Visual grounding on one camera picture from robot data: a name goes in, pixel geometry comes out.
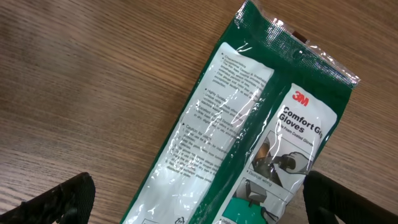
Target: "3m logo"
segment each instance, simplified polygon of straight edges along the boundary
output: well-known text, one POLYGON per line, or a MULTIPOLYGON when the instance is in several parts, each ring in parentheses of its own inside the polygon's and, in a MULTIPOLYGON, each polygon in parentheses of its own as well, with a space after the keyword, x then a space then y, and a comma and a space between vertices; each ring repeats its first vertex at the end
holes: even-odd
POLYGON ((302 94, 299 91, 296 91, 296 94, 293 95, 293 100, 298 101, 299 103, 303 104, 304 106, 307 106, 308 101, 309 101, 309 99, 307 97, 305 97, 304 94, 302 94))

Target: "plastic packaging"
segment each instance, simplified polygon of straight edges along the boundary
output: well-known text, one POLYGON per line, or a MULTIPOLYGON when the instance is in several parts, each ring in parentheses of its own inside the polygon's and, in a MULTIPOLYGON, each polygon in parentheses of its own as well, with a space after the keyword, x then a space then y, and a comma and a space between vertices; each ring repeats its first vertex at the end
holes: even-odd
POLYGON ((246 1, 121 223, 275 223, 359 78, 246 1))

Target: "hand image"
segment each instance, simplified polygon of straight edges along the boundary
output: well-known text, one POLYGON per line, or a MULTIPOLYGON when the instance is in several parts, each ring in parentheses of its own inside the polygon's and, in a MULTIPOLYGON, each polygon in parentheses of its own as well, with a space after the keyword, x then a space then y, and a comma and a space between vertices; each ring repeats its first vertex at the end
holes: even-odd
POLYGON ((306 174, 312 162, 299 152, 285 154, 279 162, 279 167, 290 174, 306 174))

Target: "white label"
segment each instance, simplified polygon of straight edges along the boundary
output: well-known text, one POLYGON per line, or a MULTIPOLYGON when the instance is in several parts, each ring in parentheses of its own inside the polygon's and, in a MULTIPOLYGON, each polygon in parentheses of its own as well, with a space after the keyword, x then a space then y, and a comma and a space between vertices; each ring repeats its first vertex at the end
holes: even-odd
POLYGON ((124 223, 187 223, 273 69, 222 43, 124 223))
POLYGON ((213 223, 276 223, 336 119, 324 102, 292 84, 213 223))

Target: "wood grain surface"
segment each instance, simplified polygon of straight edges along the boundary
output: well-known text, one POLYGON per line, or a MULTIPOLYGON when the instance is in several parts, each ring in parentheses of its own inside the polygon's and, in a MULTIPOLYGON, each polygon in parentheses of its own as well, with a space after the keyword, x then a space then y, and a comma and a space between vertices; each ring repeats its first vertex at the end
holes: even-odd
MULTIPOLYGON (((117 223, 242 0, 0 1, 0 213, 87 171, 117 223)), ((398 213, 398 2, 266 0, 362 78, 315 169, 398 213)), ((280 223, 306 223, 301 192, 280 223)))

